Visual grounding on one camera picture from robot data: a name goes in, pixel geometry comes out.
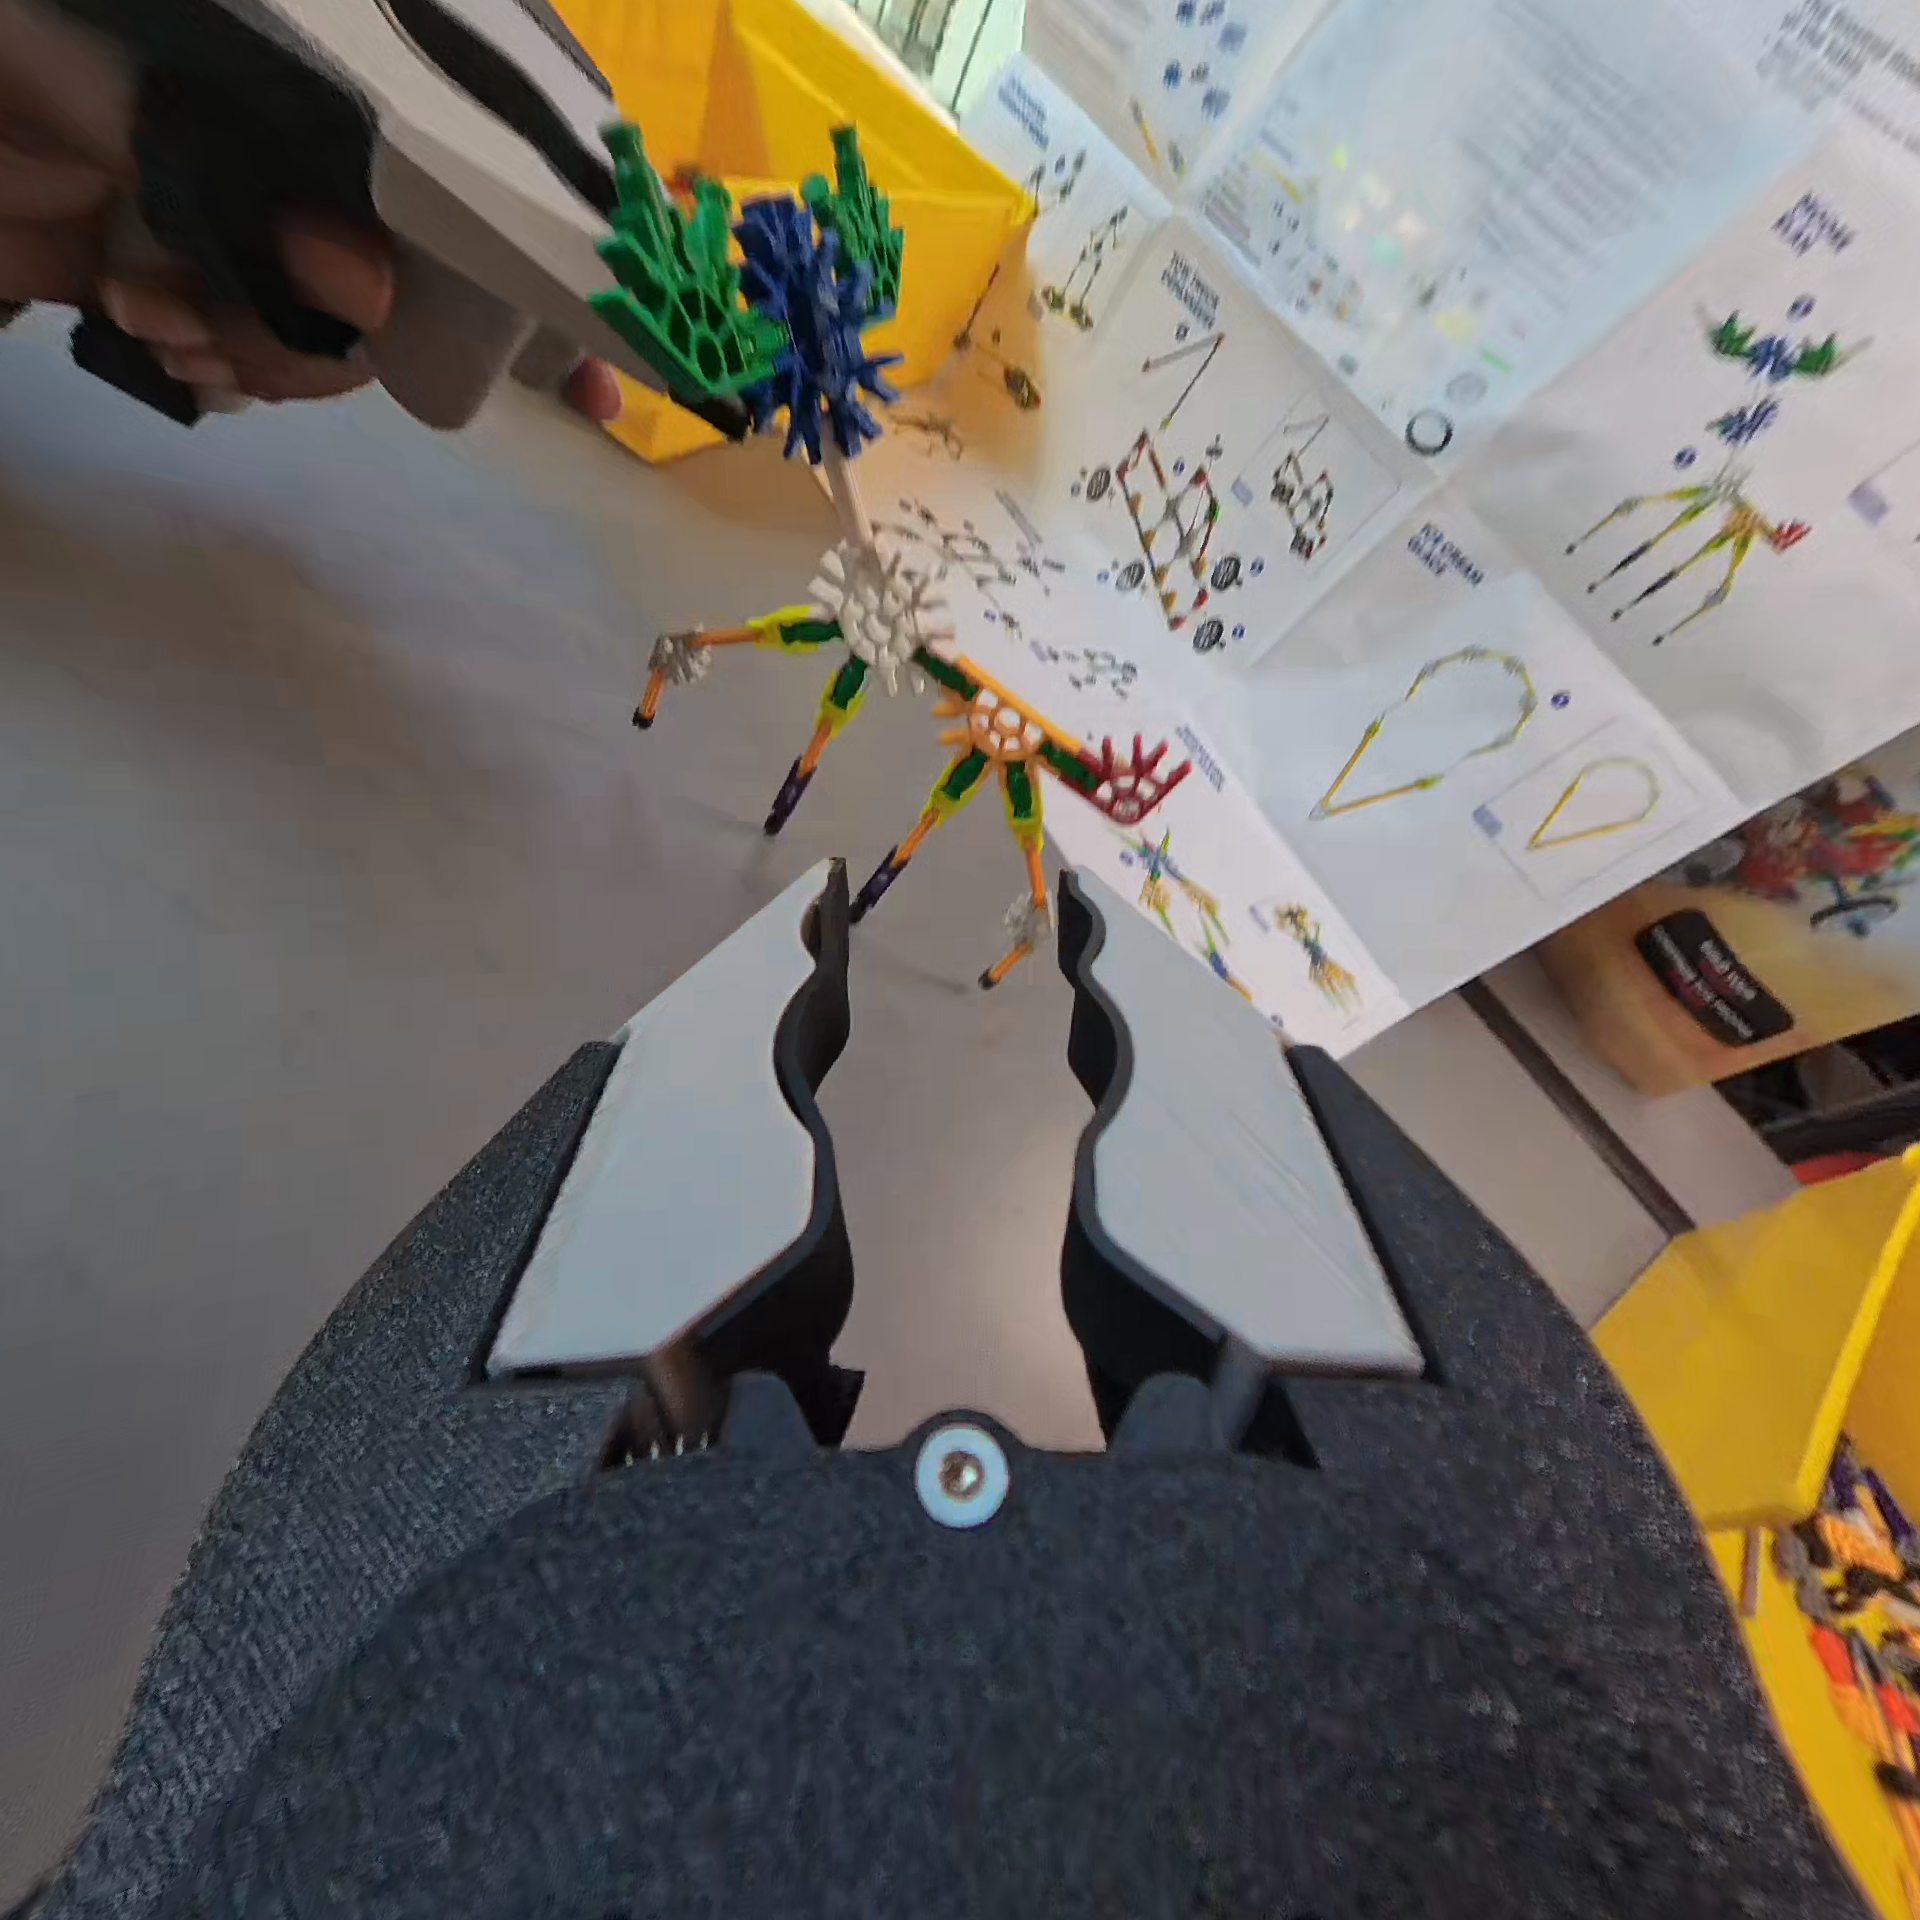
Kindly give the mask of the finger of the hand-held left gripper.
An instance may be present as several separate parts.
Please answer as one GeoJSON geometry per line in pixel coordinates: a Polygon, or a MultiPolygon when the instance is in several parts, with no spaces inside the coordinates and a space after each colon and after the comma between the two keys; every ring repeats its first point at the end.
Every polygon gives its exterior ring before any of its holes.
{"type": "Polygon", "coordinates": [[[464,31],[452,66],[467,95],[517,129],[574,188],[612,188],[605,128],[612,86],[556,3],[450,3],[464,31]]]}
{"type": "Polygon", "coordinates": [[[447,3],[277,6],[373,103],[390,147],[377,159],[377,208],[434,265],[461,270],[529,316],[530,335],[510,371],[529,353],[561,374],[596,357],[664,393],[664,382],[588,305],[596,290],[612,289],[597,254],[612,188],[574,188],[459,86],[452,66],[464,31],[447,3]]]}

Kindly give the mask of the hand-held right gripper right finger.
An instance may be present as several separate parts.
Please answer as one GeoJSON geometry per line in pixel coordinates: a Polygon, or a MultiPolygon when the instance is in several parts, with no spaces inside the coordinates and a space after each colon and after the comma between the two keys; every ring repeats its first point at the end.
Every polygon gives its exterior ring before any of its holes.
{"type": "Polygon", "coordinates": [[[1100,1426],[1152,1379],[1214,1426],[1272,1426],[1279,1383],[1421,1379],[1385,1251],[1268,1021],[1089,870],[1058,880],[1069,1071],[1089,1102],[1058,1261],[1100,1426]]]}

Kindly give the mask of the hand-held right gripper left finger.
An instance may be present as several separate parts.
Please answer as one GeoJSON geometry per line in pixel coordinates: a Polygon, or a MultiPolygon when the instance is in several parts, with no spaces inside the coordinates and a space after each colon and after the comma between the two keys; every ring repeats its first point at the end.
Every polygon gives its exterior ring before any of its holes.
{"type": "Polygon", "coordinates": [[[815,861],[612,1036],[484,1373],[827,1354],[851,1255],[819,1088],[848,1041],[847,865],[815,861]]]}

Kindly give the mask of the multicoloured toy hand assembly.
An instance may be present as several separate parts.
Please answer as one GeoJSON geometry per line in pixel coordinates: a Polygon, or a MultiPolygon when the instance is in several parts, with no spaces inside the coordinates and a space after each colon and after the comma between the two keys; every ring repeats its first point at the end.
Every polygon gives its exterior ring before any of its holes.
{"type": "Polygon", "coordinates": [[[823,554],[804,606],[785,606],[724,632],[683,632],[655,640],[647,682],[634,705],[634,727],[649,732],[673,686],[694,686],[709,655],[723,650],[819,651],[840,650],[840,664],[823,690],[814,732],[789,764],[765,815],[765,835],[781,835],[814,786],[825,748],[851,725],[871,687],[930,690],[940,744],[949,761],[930,786],[914,828],[879,858],[851,898],[863,921],[906,870],[921,844],[963,813],[983,781],[995,780],[1008,832],[1021,852],[1021,892],[1008,912],[1008,946],[981,972],[981,988],[1000,985],[1052,931],[1050,880],[1045,870],[1045,780],[1089,803],[1111,824],[1141,824],[1188,780],[1188,761],[1167,758],[1167,740],[1141,734],[1120,748],[1113,738],[1089,745],[1056,725],[1035,700],[987,674],[954,650],[940,625],[944,599],[914,575],[898,553],[879,546],[851,472],[863,447],[855,398],[869,353],[858,321],[827,317],[825,305],[804,316],[785,309],[785,339],[772,382],[772,405],[784,405],[791,447],[815,447],[825,462],[837,542],[823,554]]]}

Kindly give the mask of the grey desk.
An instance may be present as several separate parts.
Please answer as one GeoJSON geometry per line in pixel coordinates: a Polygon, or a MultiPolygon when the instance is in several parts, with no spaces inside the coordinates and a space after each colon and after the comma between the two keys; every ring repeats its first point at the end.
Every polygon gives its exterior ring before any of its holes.
{"type": "Polygon", "coordinates": [[[643,632],[785,596],[775,442],[638,468],[529,393],[186,434],[4,374],[4,1894],[79,1825],[228,1461],[557,1066],[919,780],[905,705],[750,823],[810,674],[628,727],[643,632]]]}

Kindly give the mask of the person's left hand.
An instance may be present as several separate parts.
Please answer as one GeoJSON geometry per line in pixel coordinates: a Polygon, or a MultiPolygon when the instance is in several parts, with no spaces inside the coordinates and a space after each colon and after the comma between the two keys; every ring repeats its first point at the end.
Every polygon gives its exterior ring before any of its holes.
{"type": "Polygon", "coordinates": [[[294,354],[186,260],[109,235],[133,191],[133,95],[117,44],[44,3],[4,6],[4,321],[31,302],[107,311],[211,412],[371,385],[361,348],[294,354]]]}

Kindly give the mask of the yellow divided plastic bin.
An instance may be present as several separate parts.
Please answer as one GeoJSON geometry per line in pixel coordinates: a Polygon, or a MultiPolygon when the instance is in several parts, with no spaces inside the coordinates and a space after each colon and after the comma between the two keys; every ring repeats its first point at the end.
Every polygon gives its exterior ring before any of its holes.
{"type": "Polygon", "coordinates": [[[896,353],[893,385],[947,360],[1031,199],[981,156],[949,114],[837,3],[557,3],[557,16],[641,128],[670,204],[715,178],[739,207],[799,196],[833,172],[848,125],[905,234],[900,296],[869,348],[896,353]]]}

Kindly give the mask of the yellow toy set box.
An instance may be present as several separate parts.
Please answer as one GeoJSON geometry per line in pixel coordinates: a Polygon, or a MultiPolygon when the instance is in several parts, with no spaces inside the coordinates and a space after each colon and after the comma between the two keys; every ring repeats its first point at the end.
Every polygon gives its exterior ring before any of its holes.
{"type": "Polygon", "coordinates": [[[1647,1096],[1916,1017],[1916,734],[1849,761],[1539,946],[1584,1042],[1647,1096]]]}

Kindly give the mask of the white toy instruction sheet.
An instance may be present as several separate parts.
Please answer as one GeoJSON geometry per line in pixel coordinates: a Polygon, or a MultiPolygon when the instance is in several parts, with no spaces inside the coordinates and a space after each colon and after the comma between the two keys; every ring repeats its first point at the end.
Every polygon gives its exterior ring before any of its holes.
{"type": "Polygon", "coordinates": [[[1028,3],[1035,217],[877,478],[1151,824],[1065,858],[1355,1042],[1916,722],[1914,3],[1028,3]]]}

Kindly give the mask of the pile of loose toy pieces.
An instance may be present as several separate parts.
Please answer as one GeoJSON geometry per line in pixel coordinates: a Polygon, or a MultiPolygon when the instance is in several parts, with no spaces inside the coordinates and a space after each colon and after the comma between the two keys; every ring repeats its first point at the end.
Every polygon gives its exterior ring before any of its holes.
{"type": "Polygon", "coordinates": [[[1840,1435],[1810,1513],[1775,1532],[1769,1555],[1839,1724],[1916,1834],[1916,1522],[1840,1435]]]}

